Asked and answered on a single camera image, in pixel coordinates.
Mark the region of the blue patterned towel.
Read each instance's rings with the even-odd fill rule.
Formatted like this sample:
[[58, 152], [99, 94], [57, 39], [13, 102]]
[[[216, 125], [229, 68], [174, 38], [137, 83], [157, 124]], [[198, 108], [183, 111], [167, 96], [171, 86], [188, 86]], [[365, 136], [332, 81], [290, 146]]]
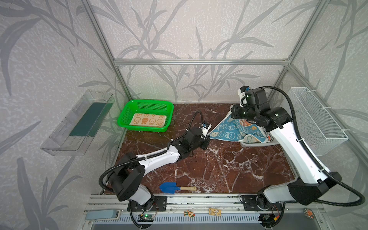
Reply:
[[249, 144], [267, 143], [268, 136], [256, 124], [251, 124], [245, 119], [231, 118], [231, 111], [209, 133], [212, 140], [229, 142], [244, 142]]

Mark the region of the white plastic basket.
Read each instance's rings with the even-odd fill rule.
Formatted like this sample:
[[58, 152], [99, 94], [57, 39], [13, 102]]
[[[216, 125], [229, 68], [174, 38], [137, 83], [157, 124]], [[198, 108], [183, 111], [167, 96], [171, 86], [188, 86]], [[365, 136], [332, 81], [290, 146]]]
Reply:
[[243, 147], [266, 147], [279, 144], [263, 127], [257, 125], [258, 129], [251, 130], [248, 127], [242, 126], [239, 120], [230, 116], [229, 131], [226, 135], [230, 141], [240, 142]]

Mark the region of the green plastic basket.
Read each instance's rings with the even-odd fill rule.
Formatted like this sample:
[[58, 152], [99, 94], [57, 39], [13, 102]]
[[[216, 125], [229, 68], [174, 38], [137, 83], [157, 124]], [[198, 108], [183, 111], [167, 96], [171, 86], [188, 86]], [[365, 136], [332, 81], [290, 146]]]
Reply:
[[131, 131], [166, 132], [173, 111], [168, 101], [135, 99], [125, 105], [117, 124]]

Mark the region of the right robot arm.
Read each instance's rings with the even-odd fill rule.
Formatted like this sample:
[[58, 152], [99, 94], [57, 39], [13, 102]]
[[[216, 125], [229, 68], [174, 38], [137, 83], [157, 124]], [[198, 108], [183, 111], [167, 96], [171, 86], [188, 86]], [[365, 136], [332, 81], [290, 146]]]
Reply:
[[[356, 189], [343, 183], [338, 172], [332, 172], [325, 167], [302, 138], [296, 112], [288, 94], [277, 87], [271, 87], [284, 95], [290, 112], [282, 107], [271, 108], [266, 89], [265, 86], [256, 89], [242, 86], [238, 90], [240, 101], [231, 108], [231, 117], [245, 119], [249, 123], [264, 127], [282, 146], [299, 176], [293, 182], [267, 186], [260, 190], [256, 200], [259, 208], [268, 210], [274, 203], [291, 201], [305, 206], [312, 202], [338, 207], [355, 207], [364, 204], [365, 197]], [[320, 200], [320, 197], [335, 185], [355, 194], [358, 199], [345, 203]]]

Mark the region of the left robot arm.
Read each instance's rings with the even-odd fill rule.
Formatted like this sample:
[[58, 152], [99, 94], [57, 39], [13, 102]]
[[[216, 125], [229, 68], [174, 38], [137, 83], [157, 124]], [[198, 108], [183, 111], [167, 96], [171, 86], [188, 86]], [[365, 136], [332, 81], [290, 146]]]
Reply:
[[162, 166], [184, 160], [198, 148], [206, 150], [210, 128], [211, 124], [204, 121], [202, 112], [196, 111], [183, 135], [171, 140], [163, 149], [143, 155], [126, 154], [118, 165], [100, 175], [99, 186], [115, 193], [119, 201], [127, 200], [130, 206], [136, 202], [140, 209], [147, 211], [154, 205], [155, 197], [141, 184], [144, 176]]

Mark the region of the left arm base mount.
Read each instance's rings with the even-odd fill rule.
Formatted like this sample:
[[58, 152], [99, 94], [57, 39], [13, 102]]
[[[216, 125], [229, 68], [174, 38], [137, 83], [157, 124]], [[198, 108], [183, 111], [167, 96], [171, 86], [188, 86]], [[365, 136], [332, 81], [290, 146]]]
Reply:
[[144, 211], [157, 211], [157, 212], [164, 212], [166, 211], [167, 205], [167, 196], [162, 195], [155, 195], [151, 197], [148, 202], [143, 205], [140, 205], [136, 201], [129, 201], [127, 211], [132, 212], [144, 212]]

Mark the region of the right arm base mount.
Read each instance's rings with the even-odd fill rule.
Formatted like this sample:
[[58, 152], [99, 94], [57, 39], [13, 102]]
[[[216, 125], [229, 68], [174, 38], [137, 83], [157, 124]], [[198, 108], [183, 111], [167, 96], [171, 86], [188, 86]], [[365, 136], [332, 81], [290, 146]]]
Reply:
[[240, 195], [240, 203], [245, 211], [281, 211], [283, 203], [270, 203], [263, 196]]

